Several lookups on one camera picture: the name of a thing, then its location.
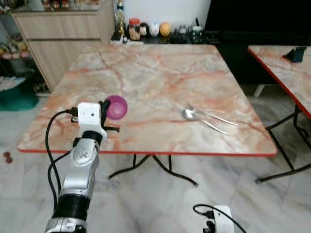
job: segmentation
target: spoon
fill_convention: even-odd
[[[222,131],[220,129],[218,129],[216,126],[213,126],[211,123],[205,121],[205,120],[202,120],[200,118],[198,118],[196,115],[195,115],[195,111],[192,110],[192,109],[184,109],[183,110],[183,115],[184,115],[184,118],[187,119],[187,120],[200,120],[202,121],[203,123],[207,124],[209,127],[213,128],[214,130],[220,132],[220,133],[223,133],[225,135],[229,135],[228,133],[226,133],[225,131]]]
[[[210,117],[219,119],[219,120],[221,120],[221,121],[223,121],[223,122],[226,122],[226,123],[228,123],[228,124],[238,126],[236,123],[233,123],[233,122],[231,122],[231,121],[228,121],[228,120],[225,120],[225,119],[223,119],[223,118],[220,118],[219,116],[215,116],[215,115],[213,115],[213,114],[211,114],[211,113],[209,113],[209,112],[207,112],[207,111],[197,110],[197,109],[191,107],[190,105],[189,105],[188,109],[189,109],[189,110],[192,110],[193,113],[205,114],[205,115],[208,115],[208,116],[210,116]]]

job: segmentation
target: table leg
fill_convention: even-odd
[[[254,97],[258,98],[264,89],[264,84],[259,84],[254,92]]]
[[[274,136],[274,134],[272,133],[271,129],[284,123],[285,121],[289,120],[290,118],[294,118],[293,120],[293,125],[294,127],[296,128],[296,130],[298,131],[299,135],[302,137],[302,139],[304,140],[304,142],[308,145],[308,147],[311,149],[311,144],[310,142],[308,141],[307,137],[309,137],[309,134],[306,130],[300,128],[298,125],[297,125],[297,120],[298,120],[298,114],[301,112],[301,110],[299,109],[298,105],[296,104],[295,105],[295,112],[291,115],[289,115],[288,117],[282,119],[281,121],[279,121],[278,123],[272,125],[272,126],[269,126],[267,127],[267,130],[268,132],[270,133],[271,137],[273,138],[273,140],[275,141],[276,143],[276,146],[280,149],[280,152],[282,153],[284,159],[286,160],[288,166],[291,168],[291,171],[288,171],[288,172],[284,172],[284,173],[280,173],[280,174],[277,174],[277,175],[273,175],[273,176],[268,176],[268,177],[264,177],[264,178],[258,178],[256,180],[256,183],[262,183],[262,182],[265,182],[265,181],[269,181],[269,180],[273,180],[273,179],[277,179],[277,178],[280,178],[280,177],[284,177],[284,176],[290,176],[290,175],[294,175],[296,173],[299,173],[299,172],[302,172],[304,170],[307,170],[309,168],[311,168],[311,164],[308,164],[308,165],[305,165],[303,167],[300,167],[298,169],[295,169],[294,166],[292,165],[290,159],[288,158],[288,156],[286,155],[284,149],[282,148],[282,146],[280,145],[280,143],[278,142],[278,140],[276,139],[276,137]]]
[[[134,154],[134,159],[133,159],[133,166],[132,167],[128,167],[128,168],[125,168],[125,169],[121,169],[119,171],[116,171],[114,173],[112,173],[110,176],[108,176],[108,179],[111,179],[113,178],[114,176],[116,175],[119,175],[121,173],[124,173],[124,172],[128,172],[128,171],[131,171],[131,170],[134,170],[136,168],[138,168],[140,165],[142,165],[148,158],[150,157],[149,154],[147,154],[145,157],[142,158],[142,160],[140,160],[140,162],[136,165],[136,154]]]
[[[190,179],[189,177],[187,176],[184,176],[184,175],[181,175],[181,174],[177,174],[175,172],[172,171],[172,157],[171,155],[169,155],[169,169],[167,169],[164,164],[161,163],[161,161],[156,157],[156,155],[154,154],[147,154],[145,155],[142,160],[140,162],[138,162],[136,164],[136,154],[134,154],[134,158],[133,158],[133,166],[132,167],[129,167],[129,168],[125,168],[125,169],[121,169],[119,171],[116,171],[114,173],[112,173],[110,176],[108,176],[108,179],[111,179],[113,178],[114,176],[116,175],[119,175],[121,173],[124,173],[124,172],[128,172],[128,171],[131,171],[131,170],[134,170],[136,168],[138,168],[139,166],[141,166],[150,156],[153,157],[153,159],[160,165],[160,167],[168,172],[169,174],[173,175],[173,176],[176,176],[176,177],[179,177],[181,179],[184,179],[186,181],[189,181],[190,183],[192,183],[193,185],[195,186],[198,186],[199,184],[197,182],[195,182],[194,180]]]
[[[169,155],[169,163],[171,161],[171,165],[170,165],[170,169],[167,169],[163,163],[161,163],[161,161],[154,155],[153,156],[153,159],[157,162],[157,164],[160,165],[160,167],[166,171],[167,173],[170,173],[172,176],[176,176],[176,177],[179,177],[181,179],[184,179],[186,181],[189,181],[190,183],[192,183],[194,186],[198,186],[199,184],[197,182],[195,182],[194,180],[190,179],[189,177],[187,176],[184,176],[184,175],[181,175],[181,174],[177,174],[175,172],[172,171],[172,161],[170,160],[170,155]]]

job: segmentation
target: small object on floor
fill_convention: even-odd
[[[302,62],[303,54],[306,49],[307,49],[306,46],[293,48],[289,53],[283,55],[283,57],[293,63]]]
[[[6,151],[5,153],[3,153],[3,156],[6,158],[5,161],[7,164],[10,164],[13,161],[10,152]]]
[[[10,152],[7,152],[7,151],[6,151],[5,153],[3,153],[3,156],[6,157],[6,158],[7,158],[7,157],[10,157]]]
[[[13,159],[11,157],[7,157],[5,161],[7,164],[10,164],[13,161]]]

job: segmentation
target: cabinet drawer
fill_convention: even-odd
[[[100,39],[96,15],[16,15],[26,39]]]
[[[51,91],[62,80],[85,46],[99,48],[100,41],[29,41],[31,52]]]

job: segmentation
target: marble tabletop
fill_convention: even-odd
[[[311,47],[305,50],[302,63],[292,63],[282,57],[293,48],[249,46],[248,50],[311,118]]]
[[[102,153],[274,156],[277,152],[253,107],[212,45],[103,45],[86,48],[51,94],[17,149],[45,152],[44,135],[50,118],[81,101],[98,102],[120,95],[128,103],[127,115],[107,126]],[[187,105],[208,110],[238,126],[208,118],[230,135],[200,121],[188,121]],[[50,131],[50,148],[72,148],[79,126],[69,115],[59,116]]]

